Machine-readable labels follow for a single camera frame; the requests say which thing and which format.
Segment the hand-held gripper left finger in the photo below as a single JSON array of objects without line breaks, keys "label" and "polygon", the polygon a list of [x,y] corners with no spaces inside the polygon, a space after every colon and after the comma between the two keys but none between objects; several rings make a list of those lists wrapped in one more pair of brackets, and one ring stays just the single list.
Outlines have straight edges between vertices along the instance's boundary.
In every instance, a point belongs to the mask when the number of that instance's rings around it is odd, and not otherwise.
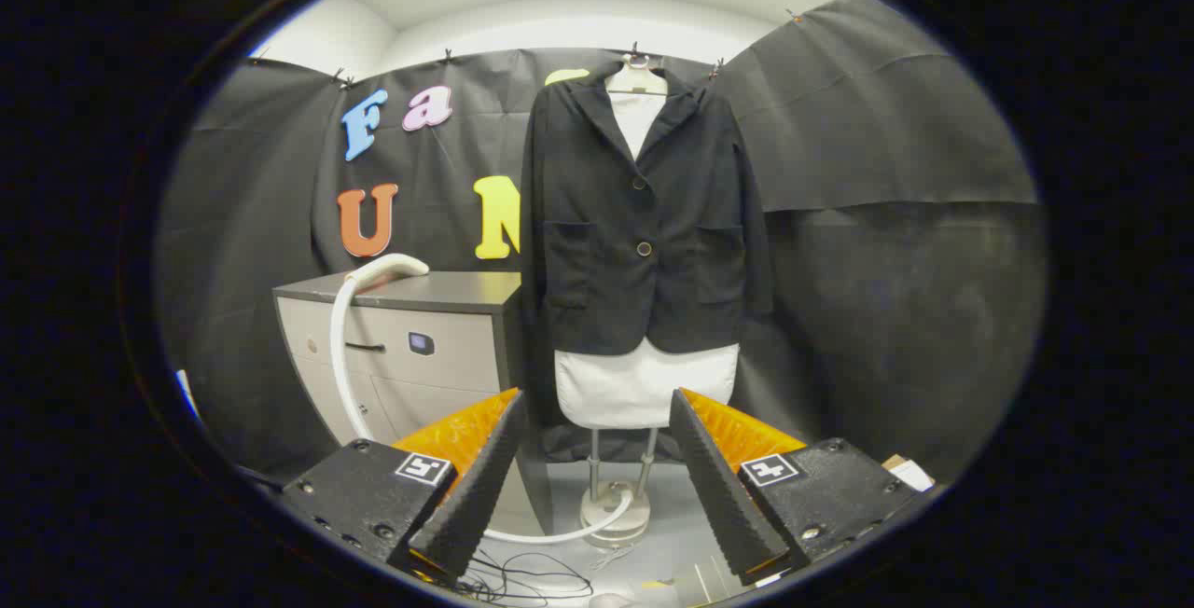
[{"label": "hand-held gripper left finger", "polygon": [[527,401],[511,388],[393,444],[358,438],[281,489],[324,536],[433,584],[464,575],[519,454]]}]

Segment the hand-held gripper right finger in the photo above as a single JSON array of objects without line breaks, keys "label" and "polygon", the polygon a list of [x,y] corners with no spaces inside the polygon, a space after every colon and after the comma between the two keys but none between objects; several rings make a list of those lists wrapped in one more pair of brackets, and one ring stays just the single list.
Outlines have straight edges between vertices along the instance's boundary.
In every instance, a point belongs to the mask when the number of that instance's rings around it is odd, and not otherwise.
[{"label": "hand-held gripper right finger", "polygon": [[921,491],[853,443],[806,443],[691,389],[673,391],[669,428],[730,572],[792,573],[862,543]]}]

